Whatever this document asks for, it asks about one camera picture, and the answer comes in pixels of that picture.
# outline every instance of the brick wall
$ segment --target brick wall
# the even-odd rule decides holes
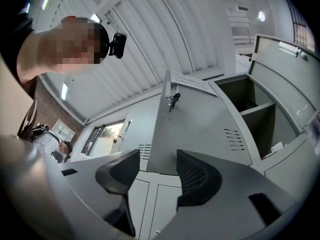
[[[50,129],[60,119],[65,125],[75,132],[71,143],[74,144],[83,130],[83,126],[78,123],[71,115],[69,115],[51,96],[38,79],[36,92],[37,115],[35,125],[37,123],[48,125]]]

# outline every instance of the black camera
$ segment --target black camera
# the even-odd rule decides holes
[[[109,56],[115,56],[121,59],[124,55],[127,37],[121,33],[114,33],[112,41],[110,42]]]

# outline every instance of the open locker door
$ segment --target open locker door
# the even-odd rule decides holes
[[[178,175],[177,150],[180,149],[251,165],[241,131],[222,99],[218,95],[173,83],[171,77],[172,73],[167,71],[146,170]],[[169,112],[169,97],[177,93],[180,94],[179,101]]]
[[[272,94],[302,132],[320,108],[320,59],[296,44],[257,35],[249,76]]]

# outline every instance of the paper label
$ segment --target paper label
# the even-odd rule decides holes
[[[272,152],[277,152],[278,150],[282,149],[284,147],[284,145],[282,144],[282,142],[280,141],[278,144],[275,144],[272,148],[271,151]]]
[[[171,82],[181,86],[190,87],[208,94],[218,96],[208,82],[196,79],[194,77],[186,76],[184,74],[171,72]]]

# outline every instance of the corrugated ceiling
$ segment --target corrugated ceiling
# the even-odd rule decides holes
[[[127,35],[122,59],[108,56],[79,74],[46,74],[57,96],[67,83],[65,102],[83,121],[161,84],[167,70],[187,75],[221,69],[214,22],[197,0],[118,0],[105,10],[109,0],[50,0],[45,11],[42,1],[31,0],[36,31],[57,26],[65,16],[98,13],[110,39],[114,32]]]

